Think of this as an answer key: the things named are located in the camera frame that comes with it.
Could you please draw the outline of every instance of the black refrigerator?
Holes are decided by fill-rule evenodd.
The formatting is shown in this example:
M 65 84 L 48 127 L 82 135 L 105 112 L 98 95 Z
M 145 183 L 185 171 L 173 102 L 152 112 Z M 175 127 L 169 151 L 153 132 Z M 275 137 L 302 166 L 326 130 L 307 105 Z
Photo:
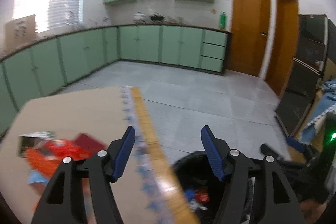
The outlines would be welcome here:
M 299 22 L 291 74 L 275 110 L 275 116 L 287 136 L 296 134 L 314 101 L 324 70 L 329 40 L 326 15 L 300 15 Z

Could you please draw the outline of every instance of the metal screw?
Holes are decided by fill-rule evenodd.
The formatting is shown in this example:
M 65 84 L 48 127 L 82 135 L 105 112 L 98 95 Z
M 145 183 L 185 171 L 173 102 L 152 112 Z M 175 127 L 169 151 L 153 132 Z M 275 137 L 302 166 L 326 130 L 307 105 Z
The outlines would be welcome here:
M 274 161 L 274 158 L 273 158 L 272 156 L 267 156 L 267 157 L 266 157 L 266 160 L 267 160 L 268 162 L 273 162 L 273 161 Z
M 230 151 L 230 154 L 231 154 L 232 156 L 238 156 L 238 155 L 239 155 L 239 151 L 236 150 L 236 149 L 232 149 L 232 150 Z
M 64 162 L 65 164 L 68 164 L 70 161 L 71 161 L 71 158 L 70 158 L 70 157 L 65 157 L 65 158 L 63 159 L 63 162 Z
M 99 157 L 105 157 L 107 155 L 107 152 L 105 150 L 100 150 L 100 151 L 98 151 L 97 155 Z

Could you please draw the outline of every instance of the blue gripper pad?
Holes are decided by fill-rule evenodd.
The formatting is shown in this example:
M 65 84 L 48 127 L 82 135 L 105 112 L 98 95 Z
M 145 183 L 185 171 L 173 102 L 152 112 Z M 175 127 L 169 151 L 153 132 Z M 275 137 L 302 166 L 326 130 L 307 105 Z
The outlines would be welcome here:
M 135 141 L 134 128 L 129 127 L 127 131 L 125 132 L 124 136 L 122 137 L 122 139 L 118 141 L 122 141 L 122 144 L 114 159 L 114 168 L 113 168 L 112 177 L 113 179 L 115 179 L 115 181 L 117 181 L 117 179 L 123 175 L 125 167 L 126 167 L 126 163 L 131 154 L 134 141 Z
M 223 181 L 225 178 L 225 172 L 223 170 L 223 159 L 216 148 L 214 143 L 214 135 L 212 134 L 210 128 L 208 126 L 204 126 L 201 130 L 201 140 L 205 152 L 207 154 L 209 163 L 211 165 L 211 169 L 213 174 L 220 180 Z

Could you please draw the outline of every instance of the tiled floor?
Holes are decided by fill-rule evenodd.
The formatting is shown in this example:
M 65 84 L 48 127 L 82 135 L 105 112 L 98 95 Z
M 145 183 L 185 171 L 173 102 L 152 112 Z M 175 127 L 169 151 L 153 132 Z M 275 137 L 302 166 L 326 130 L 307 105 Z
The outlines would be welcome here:
M 278 98 L 261 79 L 226 71 L 211 75 L 159 65 L 117 62 L 62 91 L 111 85 L 132 85 L 142 96 L 170 163 L 203 150 L 200 132 L 207 124 L 248 157 L 262 159 L 259 147 L 268 143 L 286 159 L 285 138 L 275 121 Z

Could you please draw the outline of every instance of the green bottle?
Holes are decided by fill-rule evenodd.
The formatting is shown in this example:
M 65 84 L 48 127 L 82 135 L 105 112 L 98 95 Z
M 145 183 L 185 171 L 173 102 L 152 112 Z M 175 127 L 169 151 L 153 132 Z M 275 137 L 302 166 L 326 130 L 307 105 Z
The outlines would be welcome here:
M 225 29 L 225 24 L 226 24 L 226 14 L 222 12 L 219 16 L 219 28 Z

